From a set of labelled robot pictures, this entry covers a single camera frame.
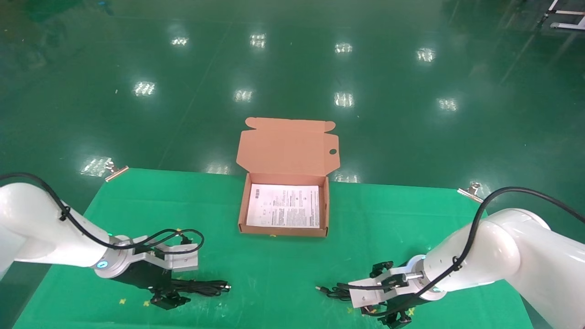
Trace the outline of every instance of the cable connector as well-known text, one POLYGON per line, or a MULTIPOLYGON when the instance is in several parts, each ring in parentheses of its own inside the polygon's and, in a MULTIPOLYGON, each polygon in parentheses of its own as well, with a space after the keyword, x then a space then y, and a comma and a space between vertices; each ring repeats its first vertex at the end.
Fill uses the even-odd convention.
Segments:
POLYGON ((326 287, 315 287, 315 289, 326 294, 327 297, 331 299, 339 299, 341 301, 350 301, 352 299, 348 289, 343 289, 339 287, 333 287, 331 290, 329 290, 329 288, 326 287))
POLYGON ((319 290, 322 293, 326 293, 326 294, 331 293, 331 290, 329 290, 328 288, 325 288, 325 287, 315 287, 315 289, 319 290))

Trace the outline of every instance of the metal bracket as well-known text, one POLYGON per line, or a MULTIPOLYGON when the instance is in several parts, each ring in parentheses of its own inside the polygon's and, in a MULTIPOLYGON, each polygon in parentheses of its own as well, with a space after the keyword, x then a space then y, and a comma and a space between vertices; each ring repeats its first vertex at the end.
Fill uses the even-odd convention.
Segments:
POLYGON ((477 196, 477 191, 481 187, 481 184, 474 181, 472 182, 471 186, 467 189, 458 189, 457 192, 463 196, 466 196, 472 199, 475 202, 483 203, 483 199, 477 196))
MULTIPOLYGON (((148 238, 147 235, 130 239, 124 235, 117 235, 114 237, 118 245, 129 245, 139 243, 148 238)), ((156 242, 156 239, 149 240, 149 243, 156 242)), ((159 244, 154 249, 160 251, 187 251, 197 247, 197 244, 168 246, 166 244, 159 244)), ((100 259, 100 262, 95 265, 95 274, 104 279, 111 279, 123 273, 131 263, 138 261, 146 261, 154 264, 160 268, 172 270, 173 272, 185 272, 190 270, 197 270, 199 265, 198 251, 184 253, 184 254, 166 254, 164 258, 156 256, 156 251, 151 250, 147 252, 139 252, 134 254, 134 249, 127 250, 107 250, 106 254, 100 259)))
POLYGON ((112 179, 120 176, 121 174, 123 174, 124 172, 126 172, 130 168, 128 166, 124 166, 124 167, 118 169, 112 161, 109 161, 106 164, 106 169, 108 169, 112 173, 110 176, 106 177, 106 179, 105 179, 106 183, 109 183, 112 179))

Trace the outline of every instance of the instruction sheet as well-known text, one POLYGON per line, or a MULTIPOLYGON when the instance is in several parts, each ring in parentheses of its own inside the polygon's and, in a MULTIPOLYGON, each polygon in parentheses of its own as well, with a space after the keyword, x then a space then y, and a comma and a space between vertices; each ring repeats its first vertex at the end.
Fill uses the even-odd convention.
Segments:
POLYGON ((252 184, 247 224, 319 228, 319 187, 252 184))

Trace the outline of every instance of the green table mat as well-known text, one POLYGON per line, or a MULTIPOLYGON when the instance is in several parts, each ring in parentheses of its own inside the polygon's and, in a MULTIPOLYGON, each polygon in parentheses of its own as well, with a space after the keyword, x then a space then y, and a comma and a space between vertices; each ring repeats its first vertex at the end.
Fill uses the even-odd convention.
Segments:
MULTIPOLYGON (((147 303, 146 290, 55 265, 15 328, 382 329, 376 318, 314 287, 362 279, 374 263, 426 253, 477 209, 449 189, 331 183, 327 238, 246 235, 237 226, 243 185, 239 176, 130 169, 104 184, 85 213, 114 235, 200 230, 199 271, 175 277, 227 280, 231 292, 192 295, 192 302, 165 311, 147 303)), ((506 282, 448 293, 418 306, 412 318, 410 329, 531 328, 506 282)))

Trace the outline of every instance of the metal clamp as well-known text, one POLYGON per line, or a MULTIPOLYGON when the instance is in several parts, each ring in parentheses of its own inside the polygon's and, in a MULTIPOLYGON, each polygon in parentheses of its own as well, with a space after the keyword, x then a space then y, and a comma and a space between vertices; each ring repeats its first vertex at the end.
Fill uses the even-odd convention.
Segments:
POLYGON ((130 168, 128 168, 128 166, 124 166, 124 167, 118 169, 112 161, 109 161, 106 164, 106 169, 108 169, 112 173, 110 176, 106 177, 106 179, 105 179, 106 183, 109 183, 112 179, 120 176, 121 174, 123 174, 124 172, 126 172, 130 168))
POLYGON ((479 190, 479 188, 481 187, 481 184, 474 181, 472 182, 471 186, 469 186, 469 188, 467 189, 458 189, 457 192, 463 196, 466 196, 470 199, 472 199, 475 202, 478 203, 483 203, 483 199, 477 196, 477 191, 479 190))

